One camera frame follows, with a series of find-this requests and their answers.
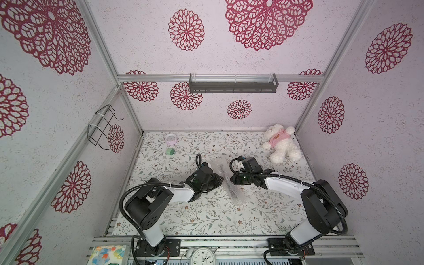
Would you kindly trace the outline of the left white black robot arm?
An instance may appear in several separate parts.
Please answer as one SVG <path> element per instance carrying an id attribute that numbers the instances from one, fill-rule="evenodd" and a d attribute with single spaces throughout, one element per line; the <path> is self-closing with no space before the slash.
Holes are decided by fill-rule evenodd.
<path id="1" fill-rule="evenodd" d="M 202 194 L 219 188 L 224 177 L 202 162 L 185 181 L 179 184 L 163 183 L 156 178 L 134 186 L 120 198 L 119 211 L 136 228 L 138 234 L 151 248 L 161 248 L 165 236 L 157 223 L 169 204 L 189 203 Z"/>

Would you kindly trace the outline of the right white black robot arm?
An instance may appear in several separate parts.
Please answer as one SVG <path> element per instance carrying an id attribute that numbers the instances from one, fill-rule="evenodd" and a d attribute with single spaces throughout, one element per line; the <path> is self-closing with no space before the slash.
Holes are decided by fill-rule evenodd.
<path id="1" fill-rule="evenodd" d="M 229 168 L 233 173 L 230 181 L 236 186 L 253 184 L 302 202 L 307 217 L 284 237 L 289 248 L 309 245 L 327 234 L 348 234 L 348 210 L 327 181 L 310 183 L 274 170 L 264 170 L 254 157 L 232 159 Z"/>

